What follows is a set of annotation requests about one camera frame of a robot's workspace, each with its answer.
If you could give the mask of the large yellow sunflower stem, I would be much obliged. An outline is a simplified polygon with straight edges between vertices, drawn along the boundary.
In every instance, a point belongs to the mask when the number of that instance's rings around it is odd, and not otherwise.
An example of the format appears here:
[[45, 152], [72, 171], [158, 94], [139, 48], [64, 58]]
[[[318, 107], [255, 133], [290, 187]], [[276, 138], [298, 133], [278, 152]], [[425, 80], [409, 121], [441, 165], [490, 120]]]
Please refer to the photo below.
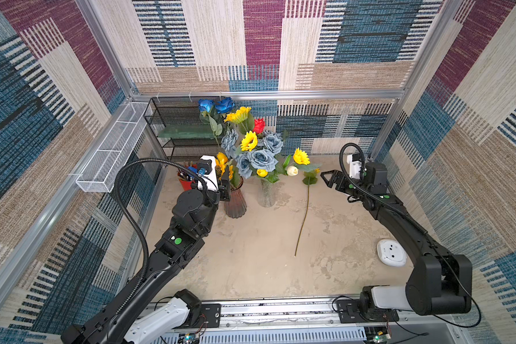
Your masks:
[[305, 226], [306, 219], [308, 217], [309, 212], [309, 204], [310, 204], [310, 187], [316, 183], [318, 183], [318, 175], [320, 174], [320, 169], [314, 169], [312, 171], [308, 171], [304, 173], [304, 178], [302, 180], [302, 183], [306, 186], [306, 200], [305, 200], [305, 211], [304, 211], [304, 217], [302, 219], [302, 223], [300, 225], [300, 230], [298, 233], [298, 239], [295, 245], [295, 252], [294, 256], [296, 257], [298, 255], [298, 248], [300, 245], [300, 241], [302, 238], [302, 232]]

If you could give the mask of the small yellow sunflower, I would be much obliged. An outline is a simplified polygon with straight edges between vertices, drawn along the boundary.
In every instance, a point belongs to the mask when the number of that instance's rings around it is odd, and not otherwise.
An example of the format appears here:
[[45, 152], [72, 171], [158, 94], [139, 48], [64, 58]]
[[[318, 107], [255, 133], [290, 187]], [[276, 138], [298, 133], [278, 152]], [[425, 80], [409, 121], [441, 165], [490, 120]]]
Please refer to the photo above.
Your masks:
[[295, 149], [295, 152], [293, 153], [292, 158], [297, 165], [303, 165], [303, 166], [310, 165], [310, 159], [309, 159], [308, 154], [305, 151], [301, 150], [300, 148]]

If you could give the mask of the yellow sunflower bouquet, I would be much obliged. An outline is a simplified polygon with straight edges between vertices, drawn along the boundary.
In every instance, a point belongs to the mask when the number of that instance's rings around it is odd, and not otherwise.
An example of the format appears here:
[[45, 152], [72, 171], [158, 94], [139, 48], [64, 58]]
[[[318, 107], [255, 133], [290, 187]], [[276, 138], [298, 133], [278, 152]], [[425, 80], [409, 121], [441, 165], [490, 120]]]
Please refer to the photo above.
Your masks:
[[257, 134], [250, 130], [245, 133], [245, 137], [242, 139], [242, 143], [240, 145], [241, 151], [243, 152], [251, 152], [258, 145], [258, 137]]

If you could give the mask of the tall yellow sunflower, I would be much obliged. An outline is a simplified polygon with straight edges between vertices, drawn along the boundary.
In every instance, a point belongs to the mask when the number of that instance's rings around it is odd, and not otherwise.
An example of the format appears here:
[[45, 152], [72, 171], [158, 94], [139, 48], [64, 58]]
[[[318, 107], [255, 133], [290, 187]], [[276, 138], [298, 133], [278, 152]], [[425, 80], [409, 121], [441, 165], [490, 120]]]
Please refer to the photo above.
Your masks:
[[234, 113], [229, 113], [224, 122], [236, 126], [243, 134], [255, 129], [255, 119], [252, 115], [251, 107], [240, 107]]

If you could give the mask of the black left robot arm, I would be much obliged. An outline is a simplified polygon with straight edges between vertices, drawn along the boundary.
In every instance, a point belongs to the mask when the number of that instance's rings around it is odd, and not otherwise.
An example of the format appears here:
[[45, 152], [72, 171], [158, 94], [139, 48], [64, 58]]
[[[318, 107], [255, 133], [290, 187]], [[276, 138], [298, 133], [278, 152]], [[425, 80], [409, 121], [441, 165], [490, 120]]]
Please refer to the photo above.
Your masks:
[[155, 311], [142, 313], [204, 246], [219, 203], [229, 200], [229, 179], [217, 179], [213, 156], [202, 156], [195, 171], [169, 160], [160, 162], [192, 175], [190, 190], [176, 200], [169, 228], [154, 250], [142, 244], [138, 274], [93, 318], [67, 328], [60, 336], [63, 343], [150, 343], [175, 328], [204, 323], [202, 301], [188, 290], [177, 292]]

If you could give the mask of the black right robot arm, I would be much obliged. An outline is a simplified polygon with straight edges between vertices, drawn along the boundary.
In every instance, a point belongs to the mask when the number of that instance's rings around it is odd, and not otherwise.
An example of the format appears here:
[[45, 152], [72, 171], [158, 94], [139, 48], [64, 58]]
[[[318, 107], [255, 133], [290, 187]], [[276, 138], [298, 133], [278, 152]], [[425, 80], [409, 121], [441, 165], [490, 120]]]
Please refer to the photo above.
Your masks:
[[341, 148], [338, 161], [340, 168], [328, 172], [327, 187], [348, 195], [350, 203], [362, 203], [391, 232], [413, 264], [405, 285], [364, 287], [353, 310], [366, 322], [386, 322], [396, 319], [397, 310], [441, 319], [477, 307], [472, 296], [471, 261], [438, 243], [389, 192], [386, 167], [368, 162], [355, 143]]

